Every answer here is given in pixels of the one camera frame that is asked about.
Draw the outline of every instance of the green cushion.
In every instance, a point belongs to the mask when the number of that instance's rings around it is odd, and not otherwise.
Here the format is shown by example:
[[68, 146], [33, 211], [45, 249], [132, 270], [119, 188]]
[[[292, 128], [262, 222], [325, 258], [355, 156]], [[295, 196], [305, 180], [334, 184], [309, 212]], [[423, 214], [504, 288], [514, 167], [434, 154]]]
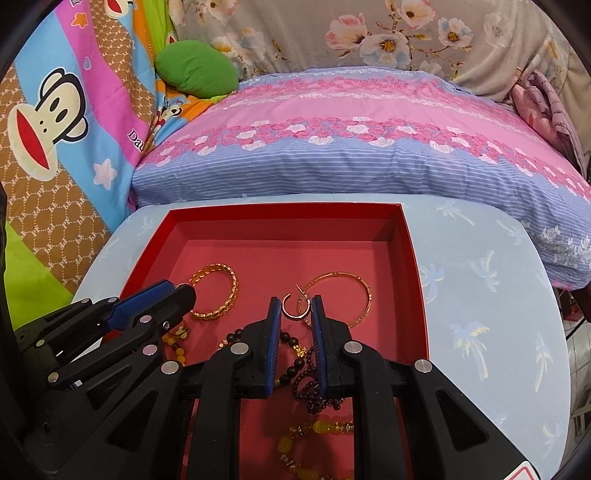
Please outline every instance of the green cushion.
[[238, 88], [238, 72], [223, 53], [199, 40], [166, 45], [155, 60], [160, 78], [198, 98], [227, 95]]

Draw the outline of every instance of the monkey ear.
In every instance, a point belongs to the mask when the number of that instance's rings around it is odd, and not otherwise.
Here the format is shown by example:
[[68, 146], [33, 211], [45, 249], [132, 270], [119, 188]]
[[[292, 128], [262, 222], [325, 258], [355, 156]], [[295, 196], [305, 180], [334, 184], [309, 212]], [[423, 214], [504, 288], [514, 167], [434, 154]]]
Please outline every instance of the monkey ear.
[[41, 87], [39, 88], [39, 97], [40, 98], [45, 97], [45, 95], [51, 89], [51, 87], [53, 87], [56, 84], [56, 82], [60, 78], [62, 78], [65, 74], [66, 74], [66, 71], [62, 68], [59, 68], [59, 69], [55, 69], [47, 77], [45, 77], [45, 80], [43, 80], [43, 83], [41, 84]]
[[82, 140], [88, 133], [88, 122], [86, 118], [80, 118], [80, 121], [72, 127], [72, 129], [63, 136], [63, 139], [67, 142], [78, 142]]

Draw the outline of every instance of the thin gold bangle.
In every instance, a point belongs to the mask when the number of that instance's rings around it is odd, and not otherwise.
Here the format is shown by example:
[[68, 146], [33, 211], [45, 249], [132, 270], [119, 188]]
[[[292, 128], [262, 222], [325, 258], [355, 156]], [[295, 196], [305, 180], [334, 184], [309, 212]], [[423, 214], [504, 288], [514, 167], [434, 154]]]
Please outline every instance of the thin gold bangle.
[[[355, 275], [354, 273], [350, 273], [350, 272], [329, 272], [329, 273], [324, 273], [324, 274], [316, 277], [314, 280], [312, 280], [310, 283], [308, 283], [306, 285], [306, 287], [304, 288], [303, 296], [300, 295], [300, 297], [297, 299], [297, 311], [300, 314], [302, 313], [301, 312], [301, 303], [302, 303], [302, 301], [304, 299], [308, 300], [308, 295], [307, 295], [308, 290], [310, 290], [318, 282], [321, 282], [322, 280], [325, 280], [325, 279], [331, 278], [331, 277], [351, 278], [352, 280], [355, 280], [357, 283], [359, 283], [363, 287], [363, 289], [365, 290], [365, 294], [367, 295], [367, 305], [365, 306], [365, 311], [362, 313], [361, 317], [359, 317], [353, 323], [349, 324], [349, 328], [353, 328], [358, 323], [361, 323], [361, 321], [365, 317], [367, 317], [367, 315], [369, 313], [369, 309], [371, 308], [371, 301], [372, 301], [372, 294], [371, 294], [371, 290], [369, 289], [369, 285], [367, 285], [366, 281], [363, 278], [361, 278], [358, 275]], [[310, 327], [310, 328], [312, 327], [311, 320], [309, 320], [309, 319], [303, 319], [302, 322], [304, 322], [308, 327]]]
[[211, 272], [217, 271], [227, 272], [232, 277], [232, 290], [230, 291], [230, 296], [221, 307], [219, 307], [217, 310], [214, 310], [213, 312], [198, 313], [191, 310], [193, 316], [195, 318], [198, 318], [199, 320], [211, 322], [212, 320], [216, 320], [224, 316], [234, 306], [234, 304], [236, 303], [236, 299], [238, 298], [238, 279], [236, 278], [236, 274], [234, 273], [234, 270], [232, 270], [227, 265], [224, 265], [223, 263], [214, 263], [208, 265], [207, 267], [203, 267], [201, 270], [199, 270], [197, 273], [195, 273], [195, 275], [191, 277], [191, 280], [189, 280], [189, 285], [195, 288], [195, 285], [199, 280], [201, 280], [206, 275], [209, 275]]

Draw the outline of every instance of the white star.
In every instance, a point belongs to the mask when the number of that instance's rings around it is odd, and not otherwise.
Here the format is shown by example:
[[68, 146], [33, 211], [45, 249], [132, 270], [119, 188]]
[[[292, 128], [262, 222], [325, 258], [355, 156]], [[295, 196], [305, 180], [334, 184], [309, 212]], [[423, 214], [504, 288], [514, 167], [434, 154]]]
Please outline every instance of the white star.
[[102, 185], [107, 190], [111, 189], [111, 182], [117, 176], [117, 170], [111, 167], [111, 159], [107, 158], [102, 164], [95, 163], [95, 185]]

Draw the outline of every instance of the star print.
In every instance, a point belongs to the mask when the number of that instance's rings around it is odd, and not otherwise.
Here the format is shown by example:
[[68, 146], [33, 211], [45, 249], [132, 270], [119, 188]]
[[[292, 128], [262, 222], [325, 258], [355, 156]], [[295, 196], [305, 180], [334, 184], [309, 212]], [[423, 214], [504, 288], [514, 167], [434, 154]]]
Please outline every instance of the star print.
[[117, 176], [117, 170], [111, 167], [111, 159], [107, 158], [102, 164], [95, 163], [95, 185], [102, 185], [106, 190], [111, 189], [111, 182]]
[[88, 19], [86, 18], [86, 12], [78, 12], [74, 15], [74, 20], [70, 24], [72, 27], [84, 28], [88, 25]]

